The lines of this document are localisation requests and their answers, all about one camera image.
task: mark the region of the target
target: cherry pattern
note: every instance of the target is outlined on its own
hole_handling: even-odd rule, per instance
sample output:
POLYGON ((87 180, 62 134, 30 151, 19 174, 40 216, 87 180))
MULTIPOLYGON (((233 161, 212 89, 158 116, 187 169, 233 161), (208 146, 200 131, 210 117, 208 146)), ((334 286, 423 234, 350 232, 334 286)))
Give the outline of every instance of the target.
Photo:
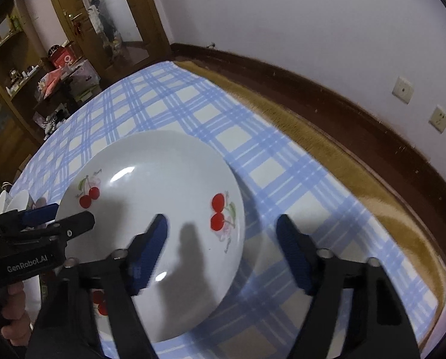
POLYGON ((77 195, 77 198, 83 209, 88 209, 92 204, 92 200, 97 200, 100 197, 100 178, 97 177, 99 173, 101 173, 101 169, 95 171, 91 177, 86 176, 78 183, 80 193, 77 195))
POLYGON ((210 220, 211 229, 220 238, 220 241, 228 240, 225 253, 231 242, 231 229, 236 227, 236 206, 229 201, 229 193, 216 194, 211 200, 211 208, 215 212, 210 220))
POLYGON ((95 290, 93 292, 93 304, 96 305, 98 313, 101 316, 107 316, 108 310, 106 309, 105 294, 101 290, 95 290))

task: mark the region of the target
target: red box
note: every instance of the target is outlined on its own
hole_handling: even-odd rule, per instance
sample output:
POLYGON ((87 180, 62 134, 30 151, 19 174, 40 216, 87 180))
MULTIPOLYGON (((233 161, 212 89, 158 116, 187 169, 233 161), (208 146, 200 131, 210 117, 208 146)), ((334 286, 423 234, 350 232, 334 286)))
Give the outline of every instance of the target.
POLYGON ((74 52, 69 48, 61 47, 56 50, 50 57, 50 61, 58 69, 59 67, 64 67, 65 64, 72 64, 75 62, 76 57, 74 52))

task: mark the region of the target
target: wooden shelf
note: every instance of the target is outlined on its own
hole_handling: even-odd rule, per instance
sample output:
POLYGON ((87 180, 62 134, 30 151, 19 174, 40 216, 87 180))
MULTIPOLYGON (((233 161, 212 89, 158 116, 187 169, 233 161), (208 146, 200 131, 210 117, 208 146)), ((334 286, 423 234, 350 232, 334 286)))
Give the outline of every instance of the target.
POLYGON ((30 75, 27 76, 27 78, 20 81, 20 85, 18 85, 18 89, 16 89, 13 93, 10 94, 10 101, 13 101, 13 99, 16 97, 18 92, 33 78, 33 76, 38 73, 38 71, 41 69, 40 66, 36 70, 33 71, 30 75))
POLYGON ((17 35, 18 33, 22 32, 22 30, 18 30, 18 31, 12 31, 10 32, 7 36, 5 36, 1 42, 0 42, 0 48, 6 43, 8 42, 8 40, 10 40, 11 38, 13 38, 15 35, 17 35))

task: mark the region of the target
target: red cherry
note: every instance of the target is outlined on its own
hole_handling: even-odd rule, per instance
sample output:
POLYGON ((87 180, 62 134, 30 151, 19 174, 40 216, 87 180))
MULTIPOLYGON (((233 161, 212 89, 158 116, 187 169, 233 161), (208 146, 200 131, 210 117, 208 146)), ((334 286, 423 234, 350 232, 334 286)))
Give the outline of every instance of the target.
POLYGON ((88 192, 88 195, 92 198, 92 200, 97 200, 100 196, 100 189, 96 186, 93 186, 88 192))
POLYGON ((108 310, 106 309, 106 302, 102 302, 101 304, 99 304, 98 311, 102 316, 108 315, 108 310))
POLYGON ((105 301, 105 297, 103 296, 103 292, 101 290, 97 290, 93 292, 93 303, 101 304, 105 301))
POLYGON ((211 206, 215 212, 222 212, 224 208, 224 195, 217 194, 211 201, 211 206))
POLYGON ((223 228, 224 225, 224 216, 223 213, 215 213, 211 218, 211 229, 214 231, 219 231, 223 228))
POLYGON ((92 204, 92 198, 88 195, 84 195, 80 197, 80 206, 83 209, 88 209, 92 204))

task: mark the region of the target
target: screw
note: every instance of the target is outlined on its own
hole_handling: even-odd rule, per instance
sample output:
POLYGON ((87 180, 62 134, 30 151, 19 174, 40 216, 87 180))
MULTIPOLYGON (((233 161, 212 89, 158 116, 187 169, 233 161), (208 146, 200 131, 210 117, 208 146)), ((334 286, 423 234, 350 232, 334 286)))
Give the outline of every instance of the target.
POLYGON ((323 259, 330 259, 334 255, 332 251, 328 250, 327 248, 320 248, 318 251, 316 251, 316 254, 323 259))
POLYGON ((68 258, 63 263, 63 266, 65 266, 66 268, 75 267, 76 265, 78 265, 79 262, 80 261, 76 258, 68 258))
POLYGON ((379 262, 379 259, 378 259, 378 258, 369 258, 369 259, 368 259, 368 264, 369 264, 370 266, 373 266, 373 267, 379 267, 379 266, 381 266, 381 263, 379 262))
POLYGON ((111 253, 111 256, 114 260, 124 259, 128 255, 128 251, 124 248, 119 248, 111 253))

